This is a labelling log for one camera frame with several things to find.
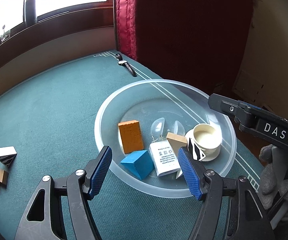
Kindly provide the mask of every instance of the green tablecloth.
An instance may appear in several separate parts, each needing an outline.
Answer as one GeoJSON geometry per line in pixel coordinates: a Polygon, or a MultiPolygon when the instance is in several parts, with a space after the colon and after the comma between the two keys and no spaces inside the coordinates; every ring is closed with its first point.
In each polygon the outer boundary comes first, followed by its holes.
{"type": "MultiPolygon", "coordinates": [[[[0,232],[14,239],[23,211],[43,175],[67,176],[98,154],[94,121],[102,102],[115,90],[142,79],[160,78],[123,56],[134,78],[106,51],[55,66],[15,86],[0,97],[0,147],[14,146],[7,189],[0,188],[0,232]]],[[[237,142],[228,177],[246,175],[258,188],[263,167],[237,142]]],[[[106,239],[187,239],[200,203],[194,198],[166,199],[139,192],[108,171],[102,190],[90,203],[100,234],[106,239]]],[[[216,239],[225,225],[223,199],[216,239]]],[[[75,239],[63,197],[68,239],[75,239]]]]}

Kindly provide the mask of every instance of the black cylinder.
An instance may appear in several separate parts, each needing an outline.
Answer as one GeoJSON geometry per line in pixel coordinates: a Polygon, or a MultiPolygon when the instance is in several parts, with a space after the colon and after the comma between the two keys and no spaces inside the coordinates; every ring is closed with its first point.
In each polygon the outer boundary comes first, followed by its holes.
{"type": "Polygon", "coordinates": [[[37,23],[36,0],[25,0],[24,19],[27,28],[37,23]]]}

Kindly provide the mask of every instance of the blue gripper pad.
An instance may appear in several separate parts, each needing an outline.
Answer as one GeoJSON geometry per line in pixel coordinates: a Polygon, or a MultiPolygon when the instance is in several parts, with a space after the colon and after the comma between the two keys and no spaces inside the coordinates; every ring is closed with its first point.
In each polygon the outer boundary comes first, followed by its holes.
{"type": "Polygon", "coordinates": [[[100,161],[96,170],[94,171],[93,177],[90,180],[90,190],[88,193],[90,199],[93,199],[94,196],[96,196],[101,190],[105,176],[107,174],[109,166],[111,165],[111,159],[112,159],[112,152],[111,148],[108,147],[102,160],[100,161]]]}
{"type": "Polygon", "coordinates": [[[179,149],[177,159],[179,160],[179,164],[181,166],[189,191],[193,196],[197,198],[197,200],[201,200],[202,191],[200,188],[200,179],[196,174],[188,157],[186,156],[183,148],[179,149]]]}

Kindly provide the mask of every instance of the screw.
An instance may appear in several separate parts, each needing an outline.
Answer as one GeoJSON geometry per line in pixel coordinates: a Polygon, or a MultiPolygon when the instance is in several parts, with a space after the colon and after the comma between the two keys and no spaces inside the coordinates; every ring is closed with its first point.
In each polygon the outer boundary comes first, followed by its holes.
{"type": "Polygon", "coordinates": [[[44,182],[49,181],[49,180],[50,180],[50,176],[49,176],[49,175],[45,175],[45,176],[42,178],[42,180],[43,180],[44,182]]]}
{"type": "Polygon", "coordinates": [[[245,176],[240,176],[239,179],[240,179],[241,182],[246,182],[247,181],[247,178],[245,176]]]}
{"type": "Polygon", "coordinates": [[[207,170],[206,175],[207,176],[214,176],[215,172],[213,170],[207,170]]]}
{"type": "Polygon", "coordinates": [[[81,175],[83,175],[84,174],[84,170],[77,170],[77,171],[75,171],[75,174],[77,175],[77,176],[81,176],[81,175]]]}

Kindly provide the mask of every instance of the beige wooden block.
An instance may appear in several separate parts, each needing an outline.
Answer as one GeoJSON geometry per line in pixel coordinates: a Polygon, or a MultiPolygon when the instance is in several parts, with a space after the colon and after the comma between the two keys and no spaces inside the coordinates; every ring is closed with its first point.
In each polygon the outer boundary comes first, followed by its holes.
{"type": "Polygon", "coordinates": [[[120,138],[122,140],[124,153],[140,151],[144,149],[142,133],[139,121],[132,120],[118,124],[120,138]]]}
{"type": "Polygon", "coordinates": [[[187,140],[185,136],[181,136],[175,133],[167,133],[166,139],[170,143],[175,155],[177,156],[179,149],[181,147],[186,147],[187,146],[187,140]]]}
{"type": "Polygon", "coordinates": [[[0,183],[7,185],[8,172],[0,169],[0,183]]]}

